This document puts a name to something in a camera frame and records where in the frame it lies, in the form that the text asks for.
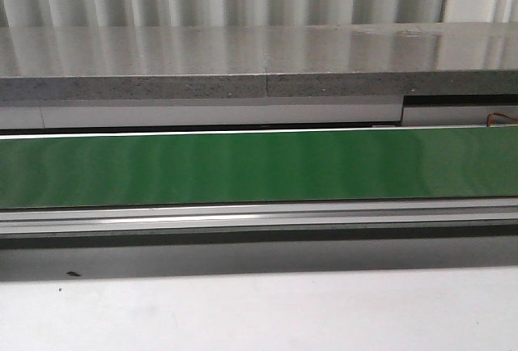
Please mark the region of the white cabinet panel under counter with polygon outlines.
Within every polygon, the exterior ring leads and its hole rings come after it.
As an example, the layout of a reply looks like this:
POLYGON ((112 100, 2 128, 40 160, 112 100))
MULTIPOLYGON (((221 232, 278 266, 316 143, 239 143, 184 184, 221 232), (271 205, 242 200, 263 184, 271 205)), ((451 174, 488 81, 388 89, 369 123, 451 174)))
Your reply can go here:
POLYGON ((1 128, 483 125, 517 115, 515 94, 3 102, 1 128))

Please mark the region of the grey speckled stone counter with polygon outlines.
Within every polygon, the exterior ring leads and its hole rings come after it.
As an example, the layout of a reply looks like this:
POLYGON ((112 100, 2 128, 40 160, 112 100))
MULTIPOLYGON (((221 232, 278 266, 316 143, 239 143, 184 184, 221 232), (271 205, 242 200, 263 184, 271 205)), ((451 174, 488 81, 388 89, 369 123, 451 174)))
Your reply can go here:
POLYGON ((516 92, 515 23, 1 30, 8 104, 516 92))

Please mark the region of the green conveyor belt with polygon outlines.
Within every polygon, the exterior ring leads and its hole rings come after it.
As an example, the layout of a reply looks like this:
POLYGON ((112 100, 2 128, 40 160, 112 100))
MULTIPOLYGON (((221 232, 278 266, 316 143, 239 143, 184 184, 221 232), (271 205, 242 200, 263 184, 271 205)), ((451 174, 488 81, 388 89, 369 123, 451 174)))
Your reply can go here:
POLYGON ((3 209, 516 194, 513 126, 1 140, 3 209))

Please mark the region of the aluminium conveyor frame rail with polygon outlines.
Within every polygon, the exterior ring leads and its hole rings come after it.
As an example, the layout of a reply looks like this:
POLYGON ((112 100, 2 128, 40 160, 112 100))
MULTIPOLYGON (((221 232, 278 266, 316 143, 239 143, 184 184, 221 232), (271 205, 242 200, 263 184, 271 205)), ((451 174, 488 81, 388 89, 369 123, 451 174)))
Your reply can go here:
POLYGON ((483 226, 517 221, 515 197, 310 201, 245 205, 25 209, 1 212, 1 236, 93 235, 193 229, 483 226))

